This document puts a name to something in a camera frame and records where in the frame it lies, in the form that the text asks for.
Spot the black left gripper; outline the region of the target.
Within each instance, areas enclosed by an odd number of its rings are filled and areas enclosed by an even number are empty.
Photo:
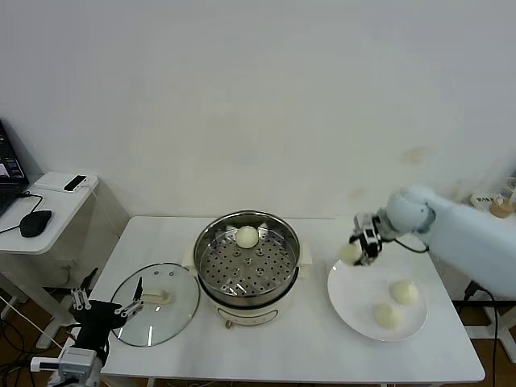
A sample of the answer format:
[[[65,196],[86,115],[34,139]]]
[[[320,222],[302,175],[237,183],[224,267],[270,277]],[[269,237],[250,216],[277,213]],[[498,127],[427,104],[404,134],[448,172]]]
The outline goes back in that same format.
[[[71,289],[73,317],[80,324],[80,331],[75,340],[75,347],[101,351],[106,348],[109,334],[112,330],[125,325],[124,317],[138,314],[144,306],[142,300],[143,282],[139,278],[135,288],[132,302],[125,307],[119,304],[91,301],[87,290],[97,274],[98,268],[94,268],[81,282],[78,288]]]

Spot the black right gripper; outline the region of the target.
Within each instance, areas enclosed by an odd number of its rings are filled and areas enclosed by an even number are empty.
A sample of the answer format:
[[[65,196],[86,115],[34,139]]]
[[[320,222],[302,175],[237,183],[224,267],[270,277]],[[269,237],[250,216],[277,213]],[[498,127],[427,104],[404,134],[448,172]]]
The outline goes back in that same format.
[[[354,230],[348,242],[360,242],[363,252],[363,255],[353,262],[353,266],[371,265],[382,251],[381,236],[374,227],[364,227],[362,230]]]

